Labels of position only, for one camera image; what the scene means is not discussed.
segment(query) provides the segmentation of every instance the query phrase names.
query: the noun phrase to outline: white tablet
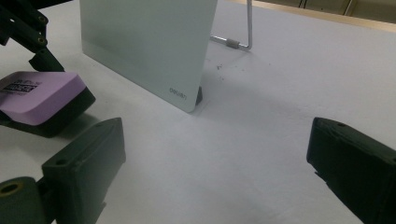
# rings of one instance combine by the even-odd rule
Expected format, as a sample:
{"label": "white tablet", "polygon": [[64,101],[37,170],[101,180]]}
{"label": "white tablet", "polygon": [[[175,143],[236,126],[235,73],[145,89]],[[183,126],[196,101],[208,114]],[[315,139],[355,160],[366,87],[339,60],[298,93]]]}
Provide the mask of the white tablet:
{"label": "white tablet", "polygon": [[195,108],[217,0],[80,0],[82,48],[165,101]]}

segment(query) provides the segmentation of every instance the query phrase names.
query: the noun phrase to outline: white table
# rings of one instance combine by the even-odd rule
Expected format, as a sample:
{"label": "white table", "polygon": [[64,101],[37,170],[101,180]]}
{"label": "white table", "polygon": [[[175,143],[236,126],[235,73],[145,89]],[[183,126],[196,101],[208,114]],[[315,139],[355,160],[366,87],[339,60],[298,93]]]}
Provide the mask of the white table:
{"label": "white table", "polygon": [[[396,148],[396,34],[254,8],[251,52],[210,43],[204,100],[187,114],[85,56],[78,1],[43,10],[49,49],[97,100],[59,136],[0,127],[0,182],[94,123],[121,117],[127,162],[98,224],[358,224],[305,161],[314,117]],[[245,6],[220,0],[213,33],[243,39]],[[10,41],[0,77],[32,70]]]}

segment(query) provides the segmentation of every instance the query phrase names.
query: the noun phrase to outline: pink object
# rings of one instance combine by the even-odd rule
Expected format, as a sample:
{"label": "pink object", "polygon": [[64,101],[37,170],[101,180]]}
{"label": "pink object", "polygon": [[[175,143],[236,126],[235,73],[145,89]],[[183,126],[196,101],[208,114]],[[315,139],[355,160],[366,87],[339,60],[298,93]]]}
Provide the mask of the pink object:
{"label": "pink object", "polygon": [[16,72],[0,80],[0,110],[14,121],[36,126],[85,88],[76,73]]}

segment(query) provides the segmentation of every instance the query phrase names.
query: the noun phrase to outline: wooden cabinet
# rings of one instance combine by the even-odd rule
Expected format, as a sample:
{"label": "wooden cabinet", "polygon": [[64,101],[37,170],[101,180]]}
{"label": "wooden cabinet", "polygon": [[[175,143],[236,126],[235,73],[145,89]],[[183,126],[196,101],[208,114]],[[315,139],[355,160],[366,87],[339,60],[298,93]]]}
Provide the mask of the wooden cabinet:
{"label": "wooden cabinet", "polygon": [[395,0],[259,0],[289,7],[396,23]]}

